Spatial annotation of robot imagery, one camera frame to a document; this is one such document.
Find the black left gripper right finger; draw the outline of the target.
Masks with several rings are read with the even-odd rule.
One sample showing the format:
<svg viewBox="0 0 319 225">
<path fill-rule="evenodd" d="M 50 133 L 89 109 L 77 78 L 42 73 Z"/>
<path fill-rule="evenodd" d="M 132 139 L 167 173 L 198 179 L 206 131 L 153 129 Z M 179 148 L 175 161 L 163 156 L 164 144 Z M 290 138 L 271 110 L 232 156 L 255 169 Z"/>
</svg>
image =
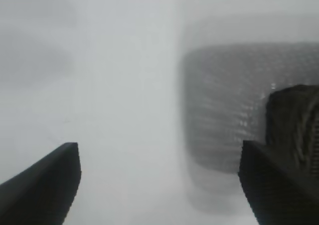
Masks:
<svg viewBox="0 0 319 225">
<path fill-rule="evenodd" d="M 258 142 L 243 141 L 238 171 L 260 225 L 317 225 L 319 181 Z"/>
</svg>

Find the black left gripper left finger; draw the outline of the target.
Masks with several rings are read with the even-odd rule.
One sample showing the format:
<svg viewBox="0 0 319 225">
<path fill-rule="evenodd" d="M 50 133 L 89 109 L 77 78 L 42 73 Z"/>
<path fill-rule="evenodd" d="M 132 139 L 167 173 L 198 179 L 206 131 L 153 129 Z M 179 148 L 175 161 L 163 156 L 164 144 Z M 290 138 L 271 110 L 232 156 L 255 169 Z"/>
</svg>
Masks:
<svg viewBox="0 0 319 225">
<path fill-rule="evenodd" d="M 78 143 L 65 143 L 0 185 L 0 223 L 63 224 L 80 180 Z"/>
</svg>

